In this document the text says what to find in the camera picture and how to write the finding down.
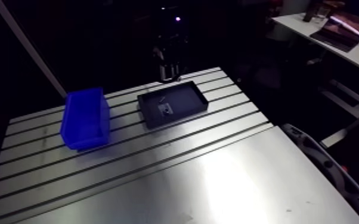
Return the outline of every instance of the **laptop screen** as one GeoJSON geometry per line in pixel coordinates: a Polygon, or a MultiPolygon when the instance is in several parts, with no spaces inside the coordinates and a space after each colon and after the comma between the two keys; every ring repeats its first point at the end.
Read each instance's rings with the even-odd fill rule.
{"type": "Polygon", "coordinates": [[[359,17],[348,13],[334,13],[323,27],[324,30],[337,33],[343,38],[359,41],[359,17]]]}

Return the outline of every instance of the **white pole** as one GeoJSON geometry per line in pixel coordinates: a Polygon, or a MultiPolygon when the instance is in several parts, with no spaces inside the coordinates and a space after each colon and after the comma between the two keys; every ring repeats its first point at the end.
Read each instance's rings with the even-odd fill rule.
{"type": "Polygon", "coordinates": [[[61,84],[58,82],[58,80],[54,77],[53,73],[50,71],[50,69],[47,67],[41,56],[38,54],[36,49],[33,47],[33,45],[30,43],[28,38],[25,36],[24,32],[22,32],[20,26],[17,24],[14,17],[11,15],[7,7],[4,5],[4,2],[0,0],[0,14],[7,23],[7,25],[10,27],[10,29],[14,32],[18,40],[21,42],[21,44],[24,46],[28,54],[32,57],[32,59],[35,61],[35,63],[39,66],[39,68],[42,70],[43,74],[47,77],[47,79],[51,82],[51,84],[55,87],[55,89],[58,91],[58,93],[65,98],[67,96],[67,92],[64,90],[64,88],[61,86],[61,84]]]}

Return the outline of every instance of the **laptop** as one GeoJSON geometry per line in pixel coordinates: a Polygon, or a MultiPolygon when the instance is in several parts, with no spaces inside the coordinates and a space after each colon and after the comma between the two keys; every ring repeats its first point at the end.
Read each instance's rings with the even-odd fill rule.
{"type": "Polygon", "coordinates": [[[359,43],[359,17],[344,12],[334,13],[323,28],[310,36],[349,52],[359,43]]]}

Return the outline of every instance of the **table surface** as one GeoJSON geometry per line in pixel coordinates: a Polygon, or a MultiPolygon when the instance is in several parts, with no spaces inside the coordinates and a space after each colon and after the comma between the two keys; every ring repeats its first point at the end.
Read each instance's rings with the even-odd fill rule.
{"type": "Polygon", "coordinates": [[[112,142],[93,150],[64,146],[64,107],[11,119],[0,152],[0,223],[359,223],[219,68],[106,98],[112,142]],[[191,80],[208,110],[148,130],[137,95],[191,80]]]}
{"type": "Polygon", "coordinates": [[[340,49],[337,49],[329,44],[324,42],[318,41],[310,37],[311,34],[319,31],[323,25],[325,24],[326,20],[315,23],[315,19],[311,22],[306,23],[302,21],[304,14],[292,14],[292,15],[284,15],[281,17],[273,18],[279,24],[282,24],[294,32],[298,33],[299,35],[309,39],[310,41],[321,45],[322,47],[332,51],[333,53],[343,57],[344,59],[354,63],[356,66],[359,66],[359,44],[353,48],[350,52],[344,52],[340,49]]]}

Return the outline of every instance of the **white desk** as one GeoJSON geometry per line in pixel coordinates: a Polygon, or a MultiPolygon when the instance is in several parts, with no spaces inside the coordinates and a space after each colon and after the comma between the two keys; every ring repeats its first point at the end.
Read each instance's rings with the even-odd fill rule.
{"type": "Polygon", "coordinates": [[[0,152],[0,224],[359,223],[219,68],[106,98],[112,142],[93,150],[64,146],[63,106],[10,121],[0,152]],[[208,110],[148,130],[137,95],[191,80],[208,110]]]}
{"type": "MultiPolygon", "coordinates": [[[[335,54],[352,62],[353,64],[355,64],[356,66],[359,67],[359,44],[355,48],[353,48],[350,52],[344,52],[344,51],[341,51],[340,49],[337,49],[329,44],[326,44],[324,42],[313,39],[310,37],[310,35],[316,31],[319,31],[323,27],[326,20],[322,21],[321,23],[315,23],[315,19],[313,19],[309,23],[306,23],[306,22],[302,21],[303,17],[304,17],[304,13],[284,15],[281,17],[273,18],[273,20],[276,21],[277,23],[293,30],[295,33],[299,34],[300,36],[322,46],[323,48],[325,48],[331,52],[334,52],[335,54]]],[[[339,88],[340,90],[342,90],[349,96],[355,98],[357,101],[359,101],[359,94],[355,93],[348,87],[344,86],[343,84],[341,84],[335,80],[331,80],[330,83],[335,85],[337,88],[339,88]]],[[[351,125],[349,125],[348,127],[341,129],[340,131],[330,135],[329,137],[327,137],[326,139],[321,141],[321,144],[323,146],[330,147],[331,145],[333,145],[333,144],[337,143],[338,141],[340,141],[341,139],[343,139],[350,130],[352,130],[353,128],[355,128],[356,126],[359,125],[359,105],[351,106],[351,105],[347,104],[345,101],[343,101],[342,99],[340,99],[339,97],[337,97],[335,94],[333,94],[325,89],[322,90],[321,93],[325,97],[328,97],[328,99],[332,100],[334,103],[336,103],[337,105],[339,105],[344,110],[351,113],[353,116],[355,116],[357,118],[357,120],[354,123],[352,123],[351,125]]]]}
{"type": "Polygon", "coordinates": [[[326,48],[327,50],[343,57],[344,59],[352,62],[353,64],[359,67],[359,44],[354,49],[352,49],[350,52],[347,53],[331,45],[328,45],[324,42],[313,39],[310,37],[310,35],[313,34],[314,32],[319,31],[323,27],[326,21],[322,21],[321,23],[315,23],[313,19],[311,22],[306,23],[302,21],[303,17],[304,14],[293,14],[293,15],[284,15],[281,17],[276,17],[273,18],[273,20],[279,24],[288,27],[289,29],[296,32],[297,34],[303,36],[304,38],[307,38],[308,40],[317,43],[318,45],[326,48]]]}

